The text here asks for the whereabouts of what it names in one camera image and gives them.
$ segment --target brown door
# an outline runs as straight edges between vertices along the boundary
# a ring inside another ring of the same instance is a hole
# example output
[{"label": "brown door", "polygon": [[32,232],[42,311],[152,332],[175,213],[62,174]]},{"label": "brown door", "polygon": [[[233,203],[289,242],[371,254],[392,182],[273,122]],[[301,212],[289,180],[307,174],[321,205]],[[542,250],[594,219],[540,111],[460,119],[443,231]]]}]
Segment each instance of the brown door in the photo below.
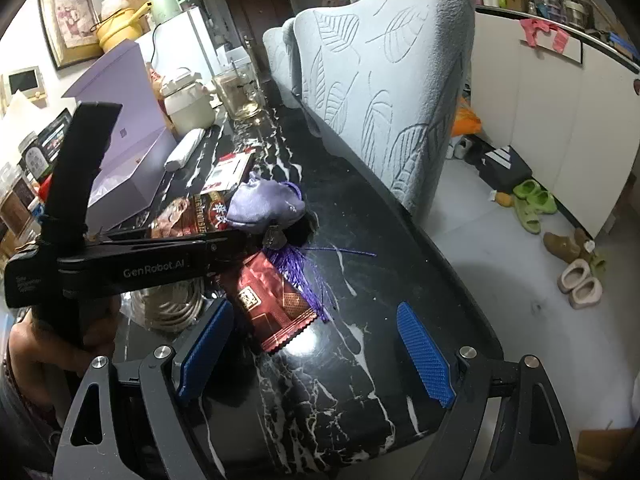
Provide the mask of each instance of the brown door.
[{"label": "brown door", "polygon": [[226,0],[240,40],[245,36],[252,41],[257,57],[258,70],[269,73],[267,51],[262,35],[270,28],[280,27],[293,17],[289,0]]}]

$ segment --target pink cloth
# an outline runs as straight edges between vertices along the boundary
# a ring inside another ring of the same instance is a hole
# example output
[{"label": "pink cloth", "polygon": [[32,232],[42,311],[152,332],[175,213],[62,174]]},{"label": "pink cloth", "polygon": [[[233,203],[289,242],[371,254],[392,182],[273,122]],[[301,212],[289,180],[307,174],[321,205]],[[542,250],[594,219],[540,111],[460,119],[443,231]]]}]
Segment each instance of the pink cloth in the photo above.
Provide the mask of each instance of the pink cloth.
[{"label": "pink cloth", "polygon": [[549,32],[550,30],[556,31],[553,48],[558,54],[562,54],[564,52],[566,43],[569,41],[569,34],[562,27],[558,27],[555,23],[548,22],[547,20],[526,18],[525,20],[520,20],[520,26],[524,29],[527,44],[532,47],[538,46],[536,35],[538,34],[539,29],[543,32]]}]

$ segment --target white refrigerator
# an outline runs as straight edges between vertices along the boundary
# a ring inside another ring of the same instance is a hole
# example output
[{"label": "white refrigerator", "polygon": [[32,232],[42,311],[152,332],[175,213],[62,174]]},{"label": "white refrigerator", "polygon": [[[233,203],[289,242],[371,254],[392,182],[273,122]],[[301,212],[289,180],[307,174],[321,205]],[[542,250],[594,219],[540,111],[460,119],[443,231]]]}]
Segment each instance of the white refrigerator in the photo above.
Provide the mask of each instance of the white refrigerator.
[{"label": "white refrigerator", "polygon": [[171,77],[185,67],[200,72],[207,83],[222,72],[199,7],[185,10],[136,41],[145,62],[151,62],[153,57],[152,66],[161,76]]}]

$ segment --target purple box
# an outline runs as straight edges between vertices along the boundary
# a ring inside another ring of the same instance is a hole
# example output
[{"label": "purple box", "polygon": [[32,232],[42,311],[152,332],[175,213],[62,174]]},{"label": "purple box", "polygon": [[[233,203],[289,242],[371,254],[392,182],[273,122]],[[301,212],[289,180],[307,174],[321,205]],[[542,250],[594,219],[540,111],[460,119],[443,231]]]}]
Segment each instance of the purple box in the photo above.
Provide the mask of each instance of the purple box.
[{"label": "purple box", "polygon": [[164,162],[176,146],[149,84],[140,46],[123,41],[91,65],[63,97],[122,104],[86,213],[90,232],[110,229],[151,204]]}]

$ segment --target framed picture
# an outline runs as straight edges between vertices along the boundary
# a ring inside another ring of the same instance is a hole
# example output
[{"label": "framed picture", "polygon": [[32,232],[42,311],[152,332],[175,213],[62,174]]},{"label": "framed picture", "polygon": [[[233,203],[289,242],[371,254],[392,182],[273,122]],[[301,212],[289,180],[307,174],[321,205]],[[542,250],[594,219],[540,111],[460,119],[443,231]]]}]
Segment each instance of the framed picture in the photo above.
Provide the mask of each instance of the framed picture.
[{"label": "framed picture", "polygon": [[102,55],[91,0],[38,0],[38,6],[56,70]]}]

